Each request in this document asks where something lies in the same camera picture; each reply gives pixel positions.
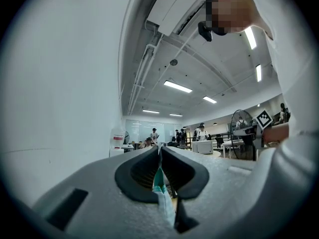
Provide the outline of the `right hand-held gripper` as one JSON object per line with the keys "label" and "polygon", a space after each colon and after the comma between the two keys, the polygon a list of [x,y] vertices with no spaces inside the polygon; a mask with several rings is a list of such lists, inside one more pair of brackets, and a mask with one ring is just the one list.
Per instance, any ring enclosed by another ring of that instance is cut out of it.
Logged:
{"label": "right hand-held gripper", "polygon": [[272,124],[273,119],[267,113],[266,110],[263,110],[259,115],[256,116],[256,132],[255,139],[253,140],[254,146],[256,149],[261,149],[263,145],[263,132],[266,127]]}

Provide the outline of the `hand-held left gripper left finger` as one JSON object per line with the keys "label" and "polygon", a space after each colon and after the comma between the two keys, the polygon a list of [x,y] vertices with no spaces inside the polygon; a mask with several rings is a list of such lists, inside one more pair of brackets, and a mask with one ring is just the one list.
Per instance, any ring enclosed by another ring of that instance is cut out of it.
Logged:
{"label": "hand-held left gripper left finger", "polygon": [[173,223],[153,191],[158,148],[85,165],[34,205],[34,222],[51,239],[166,239]]}

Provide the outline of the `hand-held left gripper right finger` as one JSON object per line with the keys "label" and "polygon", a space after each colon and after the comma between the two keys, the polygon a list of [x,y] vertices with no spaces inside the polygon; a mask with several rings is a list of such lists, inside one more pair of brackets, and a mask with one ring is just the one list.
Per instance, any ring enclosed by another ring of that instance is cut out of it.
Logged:
{"label": "hand-held left gripper right finger", "polygon": [[162,239],[243,239],[239,222],[247,209],[238,204],[256,163],[162,147],[161,168],[177,193],[174,224]]}

